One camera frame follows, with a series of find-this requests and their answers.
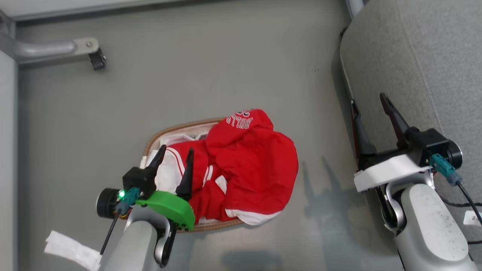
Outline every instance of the woven basket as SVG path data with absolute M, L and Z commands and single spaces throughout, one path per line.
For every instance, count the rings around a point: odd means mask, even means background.
M 191 134 L 191 135 L 196 133 L 199 133 L 199 134 L 205 133 L 205 132 L 208 132 L 214 125 L 218 124 L 223 119 L 224 118 L 218 118 L 218 119 L 202 120 L 197 122 L 189 122 L 189 123 L 177 125 L 177 126 L 159 131 L 147 143 L 143 156 L 147 157 L 151 153 L 151 151 L 158 150 L 160 148 L 160 139 L 164 136 L 180 134 L 180 133 Z M 194 229 L 189 232 L 219 230 L 219 229 L 236 226 L 239 224 L 243 224 L 243 222 L 239 219 L 231 220 L 227 222 L 215 221 L 215 222 L 208 222 L 208 223 L 202 223 L 202 224 L 200 223 L 198 225 L 195 225 Z

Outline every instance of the gray cushion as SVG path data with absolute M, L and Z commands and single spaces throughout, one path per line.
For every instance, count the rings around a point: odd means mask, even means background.
M 482 1 L 371 0 L 345 32 L 340 53 L 377 150 L 396 147 L 378 98 L 385 92 L 409 125 L 433 127 L 459 144 L 459 173 L 482 202 Z M 467 202 L 440 177 L 436 187 L 452 202 Z M 468 208 L 449 210 L 462 225 Z M 468 240 L 482 240 L 482 227 L 461 228 Z M 470 252 L 482 262 L 482 245 Z

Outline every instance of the white tag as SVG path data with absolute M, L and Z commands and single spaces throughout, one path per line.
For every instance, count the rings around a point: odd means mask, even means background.
M 45 253 L 75 261 L 89 271 L 98 271 L 102 255 L 74 239 L 52 231 L 46 240 Z
M 466 211 L 465 212 L 464 225 L 482 226 L 479 222 L 479 219 L 475 215 L 474 211 Z

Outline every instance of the metal bar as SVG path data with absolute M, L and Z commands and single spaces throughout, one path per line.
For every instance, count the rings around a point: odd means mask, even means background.
M 17 64 L 0 51 L 0 263 L 17 266 Z

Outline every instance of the cable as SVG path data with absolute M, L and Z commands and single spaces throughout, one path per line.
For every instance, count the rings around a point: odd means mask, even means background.
M 455 184 L 457 184 L 457 186 L 460 188 L 460 190 L 462 191 L 464 196 L 469 201 L 470 206 L 472 207 L 472 209 L 474 209 L 475 216 L 477 216 L 477 219 L 479 220 L 479 223 L 482 225 L 481 214 L 479 213 L 479 210 L 477 210 L 477 207 L 475 206 L 475 203 L 472 200 L 472 198 L 469 196 L 469 193 L 467 192 L 467 190 L 465 190 L 465 187 L 462 185 L 461 182 L 457 181 Z M 468 241 L 467 244 L 482 244 L 482 240 L 480 240 L 480 241 Z
M 469 193 L 467 193 L 467 190 L 465 190 L 465 187 L 462 185 L 461 182 L 457 181 L 455 184 L 457 184 L 457 186 L 460 188 L 460 190 L 462 191 L 462 193 L 464 194 L 464 196 L 467 198 L 467 201 L 469 202 L 470 206 L 472 207 L 472 209 L 474 209 L 475 216 L 477 216 L 477 219 L 479 220 L 479 223 L 482 225 L 482 217 L 481 217 L 481 214 L 479 214 L 479 211 L 477 210 L 477 207 L 475 206 L 474 201 L 473 201 L 472 198 L 469 196 Z
M 100 250 L 100 255 L 104 254 L 104 250 L 107 247 L 107 243 L 109 242 L 110 235 L 112 234 L 112 231 L 114 230 L 114 226 L 116 225 L 117 219 L 119 218 L 119 212 L 116 213 L 116 216 L 114 217 L 114 220 L 112 221 L 112 224 L 110 225 L 109 232 L 107 233 L 107 237 L 104 240 L 104 245 L 102 245 L 102 249 Z
M 439 194 L 439 197 L 445 204 L 453 206 L 453 207 L 471 207 L 470 203 L 452 203 L 452 202 L 448 201 L 448 199 L 442 197 L 440 194 Z M 482 207 L 482 203 L 474 203 L 474 204 L 475 204 L 475 206 Z
M 480 241 L 468 241 L 468 244 L 482 244 L 482 240 Z

